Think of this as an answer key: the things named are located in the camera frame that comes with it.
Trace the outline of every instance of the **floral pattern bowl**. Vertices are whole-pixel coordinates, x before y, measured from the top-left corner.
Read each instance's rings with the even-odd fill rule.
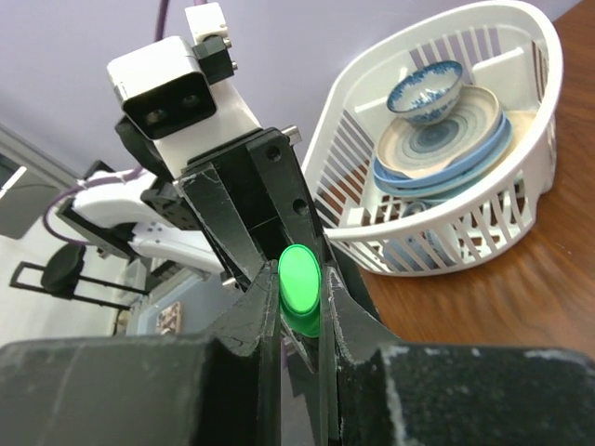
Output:
[[[413,125],[439,123],[458,101],[462,76],[463,66],[454,60],[432,63],[395,86],[387,107]]]

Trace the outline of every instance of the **camera lens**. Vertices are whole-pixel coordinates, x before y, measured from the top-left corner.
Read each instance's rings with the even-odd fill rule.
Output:
[[[184,98],[182,100],[182,105],[185,108],[189,109],[191,107],[197,106],[198,103],[199,103],[199,101],[200,101],[200,99],[198,99],[198,96],[196,96],[196,95],[189,95],[189,96],[187,96],[186,98]]]
[[[151,111],[149,114],[145,116],[145,122],[147,125],[155,125],[165,119],[167,113],[164,110],[157,109]]]

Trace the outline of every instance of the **brown tabletop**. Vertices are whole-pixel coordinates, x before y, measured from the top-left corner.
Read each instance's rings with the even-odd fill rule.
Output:
[[[564,83],[554,188],[529,234],[482,266],[429,278],[364,272],[382,320],[403,339],[562,346],[595,358],[595,0],[555,25]]]

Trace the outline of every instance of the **plastic basket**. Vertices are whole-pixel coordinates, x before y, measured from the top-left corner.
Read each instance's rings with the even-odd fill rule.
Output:
[[[496,63],[490,69],[509,55],[513,71],[503,75]],[[533,109],[535,119],[516,150],[480,182],[403,217],[407,203],[381,192],[371,172],[375,141],[393,119],[386,96],[408,73],[444,59],[461,62],[468,83],[481,85],[478,77],[500,83],[504,108]],[[561,85],[558,35],[523,2],[452,9],[373,46],[335,81],[303,164],[328,239],[364,269],[392,276],[442,274],[500,255],[532,228],[537,201],[552,186]]]

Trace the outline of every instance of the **green object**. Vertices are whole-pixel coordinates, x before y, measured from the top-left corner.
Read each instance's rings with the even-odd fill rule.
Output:
[[[279,258],[281,311],[287,324],[307,337],[320,333],[320,288],[314,253],[302,244],[287,246]]]

